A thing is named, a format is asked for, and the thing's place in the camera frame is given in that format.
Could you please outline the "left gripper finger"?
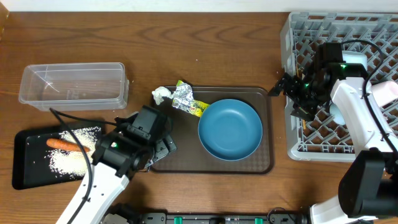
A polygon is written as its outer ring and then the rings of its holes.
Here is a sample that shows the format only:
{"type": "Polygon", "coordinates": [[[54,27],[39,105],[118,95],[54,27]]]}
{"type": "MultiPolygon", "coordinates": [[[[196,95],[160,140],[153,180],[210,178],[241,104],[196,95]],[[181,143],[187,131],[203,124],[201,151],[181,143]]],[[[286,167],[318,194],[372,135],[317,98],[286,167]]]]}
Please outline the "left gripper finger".
{"type": "Polygon", "coordinates": [[[173,153],[177,150],[177,145],[175,144],[175,141],[172,139],[170,134],[163,138],[163,143],[168,154],[173,153]]]}
{"type": "Polygon", "coordinates": [[[156,163],[158,160],[164,158],[168,153],[169,148],[166,140],[156,142],[152,162],[156,163]]]}

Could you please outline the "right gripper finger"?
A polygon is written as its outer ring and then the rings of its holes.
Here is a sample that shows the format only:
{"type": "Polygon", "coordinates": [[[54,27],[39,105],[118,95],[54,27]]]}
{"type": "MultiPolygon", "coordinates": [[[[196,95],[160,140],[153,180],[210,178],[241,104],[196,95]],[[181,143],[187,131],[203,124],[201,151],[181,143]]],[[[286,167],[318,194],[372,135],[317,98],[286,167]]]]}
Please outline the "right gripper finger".
{"type": "Polygon", "coordinates": [[[268,92],[269,96],[279,96],[281,92],[285,95],[287,91],[292,89],[292,76],[284,73],[283,76],[276,82],[276,84],[268,92]]]}
{"type": "Polygon", "coordinates": [[[316,115],[316,107],[303,107],[298,104],[293,105],[293,111],[290,114],[305,121],[313,121],[316,115]]]}

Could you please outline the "wooden chopstick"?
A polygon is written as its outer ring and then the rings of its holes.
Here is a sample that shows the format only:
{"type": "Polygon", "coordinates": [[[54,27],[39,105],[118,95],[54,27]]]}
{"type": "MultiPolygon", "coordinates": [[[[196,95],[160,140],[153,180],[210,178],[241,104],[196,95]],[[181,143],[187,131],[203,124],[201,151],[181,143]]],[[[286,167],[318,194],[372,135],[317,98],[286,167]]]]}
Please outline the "wooden chopstick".
{"type": "MultiPolygon", "coordinates": [[[[296,65],[296,76],[301,80],[303,79],[303,69],[298,68],[298,65],[296,65]]],[[[302,127],[303,130],[306,130],[306,121],[304,119],[302,120],[302,127]]]]}

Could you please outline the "light blue cup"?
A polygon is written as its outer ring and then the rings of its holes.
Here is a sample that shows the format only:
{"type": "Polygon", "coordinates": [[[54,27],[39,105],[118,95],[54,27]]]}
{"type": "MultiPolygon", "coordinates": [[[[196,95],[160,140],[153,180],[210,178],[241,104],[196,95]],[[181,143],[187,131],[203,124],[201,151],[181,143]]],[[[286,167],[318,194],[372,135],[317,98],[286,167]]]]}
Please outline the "light blue cup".
{"type": "Polygon", "coordinates": [[[341,114],[340,110],[338,109],[338,107],[335,104],[331,104],[329,107],[329,113],[331,115],[331,117],[333,118],[333,121],[336,124],[339,125],[345,125],[345,120],[343,118],[343,115],[341,114]]]}

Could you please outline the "yellow green snack wrapper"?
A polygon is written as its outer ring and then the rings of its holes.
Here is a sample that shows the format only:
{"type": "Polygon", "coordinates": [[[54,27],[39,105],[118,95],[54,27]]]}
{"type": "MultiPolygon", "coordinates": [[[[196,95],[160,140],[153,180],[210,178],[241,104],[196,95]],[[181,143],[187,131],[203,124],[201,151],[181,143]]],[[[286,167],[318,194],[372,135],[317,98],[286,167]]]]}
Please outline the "yellow green snack wrapper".
{"type": "Polygon", "coordinates": [[[195,115],[197,117],[201,117],[203,112],[209,107],[209,104],[204,103],[202,101],[199,100],[195,100],[193,101],[193,103],[191,104],[191,108],[190,108],[190,114],[195,115]]]}

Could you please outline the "white tissue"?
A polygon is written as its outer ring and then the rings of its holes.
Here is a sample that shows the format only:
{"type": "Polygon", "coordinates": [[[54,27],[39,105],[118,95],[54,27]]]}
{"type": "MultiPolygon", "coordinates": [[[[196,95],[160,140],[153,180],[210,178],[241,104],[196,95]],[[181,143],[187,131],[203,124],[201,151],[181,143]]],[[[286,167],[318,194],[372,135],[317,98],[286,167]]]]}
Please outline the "white tissue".
{"type": "Polygon", "coordinates": [[[152,96],[156,105],[160,105],[164,101],[164,98],[173,98],[171,91],[164,86],[160,86],[152,91],[152,96]]]}

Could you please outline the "dark blue bowl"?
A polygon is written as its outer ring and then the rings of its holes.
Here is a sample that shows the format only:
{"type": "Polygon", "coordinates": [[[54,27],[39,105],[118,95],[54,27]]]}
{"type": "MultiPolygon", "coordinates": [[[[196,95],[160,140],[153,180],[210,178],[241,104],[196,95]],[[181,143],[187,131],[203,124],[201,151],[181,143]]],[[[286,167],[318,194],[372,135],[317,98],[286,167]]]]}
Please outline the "dark blue bowl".
{"type": "Polygon", "coordinates": [[[262,121],[249,104],[235,99],[212,103],[198,122],[198,137],[205,150],[223,161],[249,157],[262,141],[262,121]]]}

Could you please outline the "pile of white rice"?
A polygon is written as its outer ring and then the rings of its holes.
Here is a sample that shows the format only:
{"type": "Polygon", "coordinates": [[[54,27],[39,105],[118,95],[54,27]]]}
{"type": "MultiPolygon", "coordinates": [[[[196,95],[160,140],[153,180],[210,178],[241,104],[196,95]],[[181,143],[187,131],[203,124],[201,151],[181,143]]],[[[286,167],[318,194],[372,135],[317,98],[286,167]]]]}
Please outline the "pile of white rice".
{"type": "MultiPolygon", "coordinates": [[[[73,130],[73,133],[78,138],[82,146],[87,147],[89,151],[86,153],[90,162],[92,162],[92,154],[95,151],[95,143],[102,134],[99,126],[81,128],[73,130]]],[[[48,150],[47,159],[50,159],[50,170],[55,173],[56,177],[69,176],[70,179],[83,177],[87,171],[87,164],[85,158],[78,151],[64,151],[61,149],[48,150]]]]}

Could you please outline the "pink cup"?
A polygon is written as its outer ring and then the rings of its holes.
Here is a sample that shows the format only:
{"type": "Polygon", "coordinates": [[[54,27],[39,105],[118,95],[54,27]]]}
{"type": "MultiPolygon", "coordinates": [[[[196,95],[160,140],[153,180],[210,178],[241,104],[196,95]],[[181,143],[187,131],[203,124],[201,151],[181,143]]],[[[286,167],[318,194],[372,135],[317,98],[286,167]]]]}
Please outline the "pink cup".
{"type": "Polygon", "coordinates": [[[398,84],[394,81],[378,83],[371,87],[378,107],[383,107],[398,98],[398,84]]]}

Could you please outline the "orange carrot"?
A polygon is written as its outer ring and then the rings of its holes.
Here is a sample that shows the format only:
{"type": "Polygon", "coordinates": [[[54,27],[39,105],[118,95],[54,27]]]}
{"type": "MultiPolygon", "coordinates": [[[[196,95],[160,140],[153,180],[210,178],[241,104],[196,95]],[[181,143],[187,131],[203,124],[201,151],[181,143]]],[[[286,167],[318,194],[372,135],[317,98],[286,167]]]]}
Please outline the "orange carrot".
{"type": "Polygon", "coordinates": [[[60,149],[60,150],[64,150],[64,151],[81,152],[81,148],[78,146],[78,144],[64,141],[61,139],[50,138],[46,141],[46,144],[48,145],[48,147],[51,147],[54,149],[60,149]]]}

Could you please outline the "light blue bowl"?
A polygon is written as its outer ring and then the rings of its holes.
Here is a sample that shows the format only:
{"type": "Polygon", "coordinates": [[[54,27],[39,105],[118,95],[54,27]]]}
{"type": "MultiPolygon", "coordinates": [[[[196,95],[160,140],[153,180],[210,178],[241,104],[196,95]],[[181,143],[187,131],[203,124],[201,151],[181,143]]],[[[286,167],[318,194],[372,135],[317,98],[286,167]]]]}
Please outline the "light blue bowl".
{"type": "Polygon", "coordinates": [[[360,63],[365,69],[368,68],[368,58],[363,53],[343,50],[342,56],[346,63],[360,63]]]}

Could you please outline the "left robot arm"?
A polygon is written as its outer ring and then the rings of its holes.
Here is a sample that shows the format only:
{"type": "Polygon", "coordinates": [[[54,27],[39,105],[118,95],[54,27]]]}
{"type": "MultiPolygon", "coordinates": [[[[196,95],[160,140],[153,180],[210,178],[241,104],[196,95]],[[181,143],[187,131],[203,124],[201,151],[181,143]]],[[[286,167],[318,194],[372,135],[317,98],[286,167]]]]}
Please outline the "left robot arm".
{"type": "Polygon", "coordinates": [[[58,223],[99,223],[134,174],[176,150],[166,115],[135,113],[118,118],[115,129],[100,138],[88,170],[58,223]]]}

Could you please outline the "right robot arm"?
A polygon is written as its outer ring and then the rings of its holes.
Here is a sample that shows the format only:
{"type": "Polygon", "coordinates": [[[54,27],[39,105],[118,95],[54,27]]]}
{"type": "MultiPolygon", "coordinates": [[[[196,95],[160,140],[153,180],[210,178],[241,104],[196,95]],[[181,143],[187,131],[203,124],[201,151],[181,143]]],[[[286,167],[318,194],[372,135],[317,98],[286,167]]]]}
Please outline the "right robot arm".
{"type": "Polygon", "coordinates": [[[397,216],[397,136],[381,113],[360,63],[329,63],[302,80],[285,73],[269,91],[295,105],[292,115],[312,121],[332,102],[351,136],[355,160],[337,196],[310,207],[309,223],[354,223],[397,216]]]}

